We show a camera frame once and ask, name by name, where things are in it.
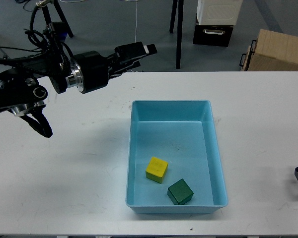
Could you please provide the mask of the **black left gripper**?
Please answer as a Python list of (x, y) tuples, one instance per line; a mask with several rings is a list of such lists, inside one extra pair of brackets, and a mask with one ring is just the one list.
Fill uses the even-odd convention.
[(121, 45), (114, 51), (117, 56), (103, 57), (96, 51), (90, 51), (71, 57), (74, 85), (79, 92), (85, 94), (103, 88), (110, 78), (139, 67), (139, 60), (157, 54), (155, 44), (144, 45), (142, 42)]

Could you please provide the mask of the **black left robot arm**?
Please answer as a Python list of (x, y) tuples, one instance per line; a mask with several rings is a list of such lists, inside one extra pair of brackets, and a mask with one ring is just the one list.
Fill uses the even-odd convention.
[[(51, 20), (49, 4), (55, 7), (60, 21)], [(25, 31), (36, 50), (27, 57), (0, 58), (0, 65), (7, 66), (6, 71), (0, 72), (0, 113), (12, 113), (37, 133), (49, 138), (53, 132), (43, 115), (48, 92), (39, 84), (40, 77), (48, 77), (59, 94), (71, 87), (85, 94), (106, 87), (110, 79), (139, 67), (142, 58), (156, 54), (157, 50), (153, 44), (135, 42), (116, 47), (107, 57), (96, 51), (74, 55), (65, 43), (66, 37), (73, 37), (73, 33), (59, 2), (39, 1), (32, 17), (39, 10), (43, 11), (45, 30), (36, 31), (34, 21), (30, 21)]]

